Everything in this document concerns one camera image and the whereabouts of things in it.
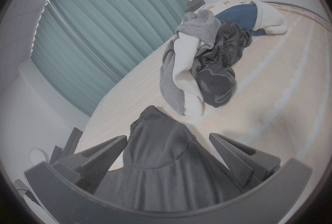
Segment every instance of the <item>shiny black fabric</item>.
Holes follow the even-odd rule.
[[[242,58],[251,35],[238,24],[222,21],[214,48],[203,52],[194,61],[193,76],[200,86],[204,102],[219,107],[226,104],[236,87],[235,72],[230,67]]]
[[[179,212],[242,193],[185,125],[154,106],[131,125],[123,165],[106,174],[94,195],[131,209]]]

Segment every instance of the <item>dark gray garment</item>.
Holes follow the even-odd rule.
[[[236,87],[235,72],[230,67],[242,58],[251,35],[238,24],[222,21],[215,46],[195,58],[192,74],[200,86],[204,102],[216,107],[226,104]]]
[[[174,42],[179,38],[179,32],[202,40],[205,45],[198,50],[196,54],[198,56],[214,47],[215,37],[221,25],[221,22],[214,17],[210,10],[199,10],[197,14],[186,13],[183,22],[175,30],[174,39],[170,40],[165,48],[162,58],[163,64],[160,68],[160,93],[172,109],[180,115],[184,115],[184,93],[173,81]]]
[[[132,123],[123,164],[106,174],[97,197],[136,210],[179,212],[241,194],[228,170],[187,127],[154,106]]]

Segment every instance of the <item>bed sheet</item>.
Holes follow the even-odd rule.
[[[331,25],[308,11],[273,5],[288,21],[284,35],[253,37],[242,59],[232,66],[237,90],[230,102],[203,116],[179,116],[159,90],[164,43],[123,78],[99,103],[76,152],[118,135],[149,105],[184,123],[203,147],[223,162],[210,133],[279,156],[283,165],[296,157],[314,169],[307,191],[321,177],[331,154]],[[122,155],[110,169],[123,166]]]

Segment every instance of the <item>pile of clothes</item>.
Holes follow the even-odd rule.
[[[162,96],[178,114],[193,117],[202,115],[203,102],[226,104],[236,88],[231,66],[241,59],[251,36],[286,31],[285,17],[258,0],[216,16],[210,10],[185,14],[162,58]]]

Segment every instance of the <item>teal curtain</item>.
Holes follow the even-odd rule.
[[[70,103],[91,116],[100,100],[167,41],[189,0],[49,0],[31,59]]]

